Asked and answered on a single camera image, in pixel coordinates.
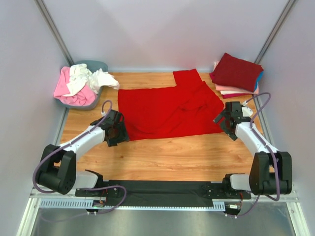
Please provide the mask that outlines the light pink folded t-shirt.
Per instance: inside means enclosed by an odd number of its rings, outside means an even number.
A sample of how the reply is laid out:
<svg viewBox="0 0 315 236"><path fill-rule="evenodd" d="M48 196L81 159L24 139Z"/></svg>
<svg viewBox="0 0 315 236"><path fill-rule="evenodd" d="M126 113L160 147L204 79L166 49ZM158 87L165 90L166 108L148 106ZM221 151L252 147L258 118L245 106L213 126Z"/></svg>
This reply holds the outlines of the light pink folded t-shirt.
<svg viewBox="0 0 315 236"><path fill-rule="evenodd" d="M221 90L230 90L230 91L237 91L238 93L251 93L251 94L259 94L258 93L255 93L254 91L248 91L248 90L245 90L245 89L241 89L241 88L236 88L236 87L228 87L228 86L221 86L221 85L217 85L215 84L215 89L217 91L221 91Z"/></svg>

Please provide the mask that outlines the blue folded t-shirt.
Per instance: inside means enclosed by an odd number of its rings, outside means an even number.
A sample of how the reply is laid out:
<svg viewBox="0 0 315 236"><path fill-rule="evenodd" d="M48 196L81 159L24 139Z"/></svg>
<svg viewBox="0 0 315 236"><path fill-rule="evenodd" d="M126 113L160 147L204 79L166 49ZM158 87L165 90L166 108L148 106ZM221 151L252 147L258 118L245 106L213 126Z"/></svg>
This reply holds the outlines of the blue folded t-shirt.
<svg viewBox="0 0 315 236"><path fill-rule="evenodd" d="M255 93L258 93L258 90L259 90L259 81L261 80L261 78L262 78L262 76L263 76L263 72L264 72L264 71L261 71L260 74L258 75L257 79L256 79L255 87L254 87L254 92L255 92Z"/></svg>

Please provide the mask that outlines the dark red folded t-shirt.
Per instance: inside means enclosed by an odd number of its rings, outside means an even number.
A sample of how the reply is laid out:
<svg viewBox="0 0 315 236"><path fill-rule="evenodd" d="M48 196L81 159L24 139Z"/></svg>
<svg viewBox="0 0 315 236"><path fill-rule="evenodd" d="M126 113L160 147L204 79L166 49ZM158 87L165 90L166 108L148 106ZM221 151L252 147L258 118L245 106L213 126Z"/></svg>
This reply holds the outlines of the dark red folded t-shirt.
<svg viewBox="0 0 315 236"><path fill-rule="evenodd" d="M224 53L210 78L214 84L255 91L256 81L263 72L259 64Z"/></svg>

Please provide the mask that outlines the white folded t-shirt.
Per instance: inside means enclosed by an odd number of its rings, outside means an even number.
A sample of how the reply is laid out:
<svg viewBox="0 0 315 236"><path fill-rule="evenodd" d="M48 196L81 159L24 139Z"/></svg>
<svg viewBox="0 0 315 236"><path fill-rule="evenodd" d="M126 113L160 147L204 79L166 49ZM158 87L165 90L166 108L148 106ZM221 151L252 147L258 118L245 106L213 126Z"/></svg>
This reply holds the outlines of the white folded t-shirt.
<svg viewBox="0 0 315 236"><path fill-rule="evenodd" d="M221 95L230 95L230 94L237 94L237 91L230 91L230 90L221 90Z"/></svg>

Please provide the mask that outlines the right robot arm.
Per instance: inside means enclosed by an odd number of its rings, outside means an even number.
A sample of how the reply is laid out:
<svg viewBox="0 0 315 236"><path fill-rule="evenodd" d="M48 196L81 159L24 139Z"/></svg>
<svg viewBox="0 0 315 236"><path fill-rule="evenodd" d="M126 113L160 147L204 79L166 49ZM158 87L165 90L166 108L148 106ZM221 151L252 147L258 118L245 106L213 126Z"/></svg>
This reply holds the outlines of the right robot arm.
<svg viewBox="0 0 315 236"><path fill-rule="evenodd" d="M292 158L263 137L246 109L240 102L227 102L214 119L232 140L241 140L253 156L250 173L230 174L230 181L222 185L221 191L230 199L244 190L254 195L275 195L276 200L292 191Z"/></svg>

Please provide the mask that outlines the pink crumpled t-shirt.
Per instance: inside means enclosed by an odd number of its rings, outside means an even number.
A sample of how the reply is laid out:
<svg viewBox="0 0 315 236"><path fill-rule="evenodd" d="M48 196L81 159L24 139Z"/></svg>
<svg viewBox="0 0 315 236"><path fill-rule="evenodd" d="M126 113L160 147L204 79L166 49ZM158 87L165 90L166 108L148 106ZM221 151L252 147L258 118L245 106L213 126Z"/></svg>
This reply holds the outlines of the pink crumpled t-shirt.
<svg viewBox="0 0 315 236"><path fill-rule="evenodd" d="M64 66L57 82L53 97L65 105L82 107L91 105L97 98L86 81L70 81L70 67Z"/></svg>

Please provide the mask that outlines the white crumpled t-shirt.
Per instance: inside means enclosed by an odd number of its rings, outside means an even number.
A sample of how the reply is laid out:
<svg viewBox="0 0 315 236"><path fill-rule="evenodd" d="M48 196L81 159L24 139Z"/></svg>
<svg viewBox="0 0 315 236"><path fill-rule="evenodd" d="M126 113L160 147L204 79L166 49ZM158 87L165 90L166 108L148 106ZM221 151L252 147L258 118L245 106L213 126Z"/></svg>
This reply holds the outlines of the white crumpled t-shirt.
<svg viewBox="0 0 315 236"><path fill-rule="evenodd" d="M116 90L120 88L119 82L113 75L104 72L101 68L96 72L91 72L84 63L71 66L69 74L70 81L84 80L96 94L98 94L102 86L108 86Z"/></svg>

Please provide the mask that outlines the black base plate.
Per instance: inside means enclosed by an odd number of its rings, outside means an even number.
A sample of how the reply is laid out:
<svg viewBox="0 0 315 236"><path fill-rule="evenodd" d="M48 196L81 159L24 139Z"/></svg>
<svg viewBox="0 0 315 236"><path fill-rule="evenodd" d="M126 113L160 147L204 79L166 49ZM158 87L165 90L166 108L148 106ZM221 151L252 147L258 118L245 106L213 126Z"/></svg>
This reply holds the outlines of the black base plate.
<svg viewBox="0 0 315 236"><path fill-rule="evenodd" d="M228 183L209 181L157 181L157 180L109 180L96 186L121 185L126 188L126 198L130 203L205 204L216 199L249 200L246 191L233 190Z"/></svg>

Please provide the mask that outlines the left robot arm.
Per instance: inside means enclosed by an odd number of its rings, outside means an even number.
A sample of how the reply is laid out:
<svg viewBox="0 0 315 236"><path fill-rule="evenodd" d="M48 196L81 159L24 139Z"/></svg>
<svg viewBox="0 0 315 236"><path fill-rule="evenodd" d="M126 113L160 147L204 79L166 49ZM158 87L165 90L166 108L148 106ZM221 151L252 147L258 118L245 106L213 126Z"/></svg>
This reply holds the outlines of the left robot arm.
<svg viewBox="0 0 315 236"><path fill-rule="evenodd" d="M36 167L32 182L41 193L67 194L72 189L86 189L92 197L103 193L100 174L77 172L77 161L93 147L105 142L109 147L129 141L124 116L110 110L93 121L81 134L59 146L47 145Z"/></svg>

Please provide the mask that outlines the magenta folded t-shirt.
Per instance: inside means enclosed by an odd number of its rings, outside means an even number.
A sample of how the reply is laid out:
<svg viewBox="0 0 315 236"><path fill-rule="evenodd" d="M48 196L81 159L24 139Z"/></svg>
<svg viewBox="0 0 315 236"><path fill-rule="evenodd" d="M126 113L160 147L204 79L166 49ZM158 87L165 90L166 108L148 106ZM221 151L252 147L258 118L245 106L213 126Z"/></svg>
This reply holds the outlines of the magenta folded t-shirt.
<svg viewBox="0 0 315 236"><path fill-rule="evenodd" d="M251 93L222 94L223 99L230 99L230 98L242 97L242 96L252 96L252 94Z"/></svg>

